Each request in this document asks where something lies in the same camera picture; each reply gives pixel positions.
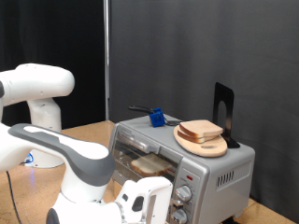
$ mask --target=toaster oven control panel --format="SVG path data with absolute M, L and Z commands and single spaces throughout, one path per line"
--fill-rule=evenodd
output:
M 177 179 L 170 224 L 191 223 L 200 177 L 182 168 Z

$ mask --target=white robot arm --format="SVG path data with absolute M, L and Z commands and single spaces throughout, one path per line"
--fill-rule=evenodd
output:
M 62 131 L 61 110 L 52 97 L 71 93 L 75 86 L 71 72 L 61 67 L 27 63 L 0 73 L 0 81 L 5 92 L 0 106 L 27 101 L 34 125 L 59 133 Z M 35 159 L 26 166 L 51 168 L 63 164 L 61 159 L 41 151 L 33 150 L 31 154 Z
M 166 178 L 127 181 L 114 203 L 104 203 L 116 166 L 106 147 L 31 124 L 0 123 L 0 136 L 0 172 L 19 165 L 32 148 L 64 160 L 61 193 L 47 224 L 164 224 L 173 187 Z
M 0 73 L 5 96 L 3 104 L 68 95 L 75 86 L 71 72 L 56 66 L 27 63 Z

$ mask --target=cable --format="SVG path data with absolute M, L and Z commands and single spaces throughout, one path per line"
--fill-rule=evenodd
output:
M 20 164 L 27 164 L 27 163 L 31 163 L 31 161 L 23 161 Z
M 17 207 L 16 207 L 16 204 L 15 204 L 15 200 L 13 199 L 13 193 L 12 193 L 12 187 L 11 187 L 11 181 L 10 181 L 10 176 L 9 176 L 9 173 L 7 171 L 7 178 L 8 178 L 8 184 L 9 184 L 9 188 L 10 188 L 10 196 L 11 196 L 11 201 L 12 201 L 12 204 L 13 204 L 13 208 L 15 209 L 15 213 L 16 213 L 16 217 L 19 221 L 19 224 L 21 224 L 21 220 L 20 220 L 20 217 L 19 217 L 19 214 L 18 214 L 18 211 L 17 211 Z

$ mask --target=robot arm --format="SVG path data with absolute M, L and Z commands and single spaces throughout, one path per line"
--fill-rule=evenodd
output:
M 30 124 L 0 123 L 0 134 L 0 172 L 19 165 L 32 148 L 64 160 L 61 193 L 47 224 L 164 224 L 173 187 L 166 178 L 126 181 L 114 203 L 103 203 L 116 166 L 106 147 Z
M 22 64 L 15 70 L 0 73 L 5 96 L 4 106 L 22 101 L 68 95 L 75 86 L 71 72 L 55 66 Z

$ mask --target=toaster oven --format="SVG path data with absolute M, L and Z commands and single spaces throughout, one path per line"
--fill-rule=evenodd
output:
M 115 124 L 109 143 L 117 164 L 113 180 L 122 186 L 149 176 L 133 163 L 152 155 L 167 164 L 166 172 L 152 174 L 163 175 L 174 186 L 166 222 L 218 224 L 239 217 L 249 204 L 254 150 L 240 144 L 221 157 L 200 157 L 177 143 L 174 128 L 153 128 L 148 116 Z

